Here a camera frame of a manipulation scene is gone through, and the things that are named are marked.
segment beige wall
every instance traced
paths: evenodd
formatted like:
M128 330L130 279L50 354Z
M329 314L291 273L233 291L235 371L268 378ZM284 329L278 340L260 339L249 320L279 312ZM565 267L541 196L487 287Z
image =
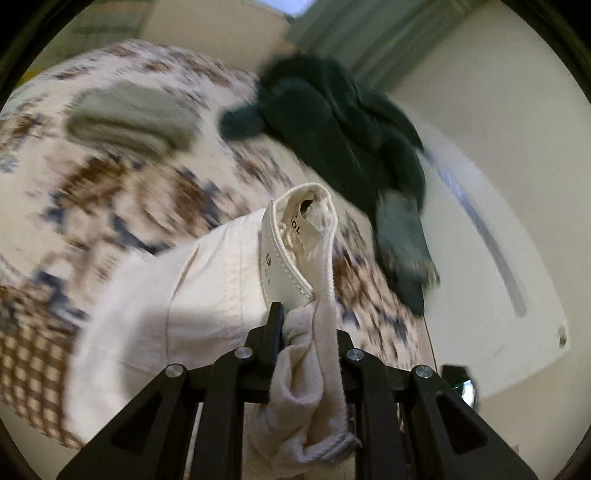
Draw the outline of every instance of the beige wall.
M484 171L554 281L571 351L481 409L541 480L553 478L591 423L591 106L548 45L498 0L469 17L392 95Z
M284 15L243 0L159 0L142 38L257 70L287 28Z

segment white fabric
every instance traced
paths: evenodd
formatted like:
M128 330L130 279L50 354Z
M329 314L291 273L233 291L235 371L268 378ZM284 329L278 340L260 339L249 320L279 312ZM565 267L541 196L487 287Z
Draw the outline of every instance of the white fabric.
M195 242L157 257L130 253L76 344L66 385L71 431L88 441L166 365L201 367L243 345L280 301L288 346L270 403L247 426L246 470L277 478L343 460L357 441L337 356L336 227L329 192L304 184Z

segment floral bedsheet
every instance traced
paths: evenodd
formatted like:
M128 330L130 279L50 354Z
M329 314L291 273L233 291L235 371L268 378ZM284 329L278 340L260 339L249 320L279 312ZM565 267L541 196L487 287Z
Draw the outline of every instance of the floral bedsheet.
M76 96L121 79L193 102L201 121L189 152L151 163L67 137ZM72 344L126 249L157 253L266 207L292 185L324 183L266 136L221 139L220 114L253 98L255 81L206 56L134 40L44 72L0 113L0 398L63 445L79 446L62 399ZM367 218L333 198L340 327L410 369L420 362L415 320L375 264Z

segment floral pattern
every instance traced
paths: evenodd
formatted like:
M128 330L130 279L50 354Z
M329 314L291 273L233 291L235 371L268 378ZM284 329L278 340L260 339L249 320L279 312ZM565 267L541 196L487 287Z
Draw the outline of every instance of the floral pattern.
M121 79L193 102L203 125L189 153L151 163L68 138L64 120L77 96ZM0 216L20 219L10 237L0 236L0 333L30 327L71 343L127 249L157 254L318 180L266 136L227 143L218 135L221 113L253 98L255 81L206 56L134 40L76 57L15 91L0 114ZM376 266L369 223L339 205L339 326L384 362L410 369L420 362L414 319Z

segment dark green garment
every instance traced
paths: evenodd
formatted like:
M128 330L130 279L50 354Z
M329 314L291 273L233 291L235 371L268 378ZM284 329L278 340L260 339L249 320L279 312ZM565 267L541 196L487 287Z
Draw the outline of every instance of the dark green garment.
M423 147L416 130L385 95L356 85L338 63L309 56L276 62L261 77L258 103L226 112L220 126L226 140L262 132L280 139L368 215L374 230L378 200L387 190L400 192L415 206L420 226L425 177L415 152ZM393 212L392 221L399 218ZM417 238L416 229L408 229L406 237L404 228L398 231L403 232L402 237L384 247L384 258L390 258L401 245L424 243L422 229ZM396 279L404 276L404 271L398 271ZM396 293L398 283L392 280L390 285ZM412 286L414 297L422 299L421 284L413 279ZM400 293L404 302L404 293ZM422 314L422 307L413 313Z

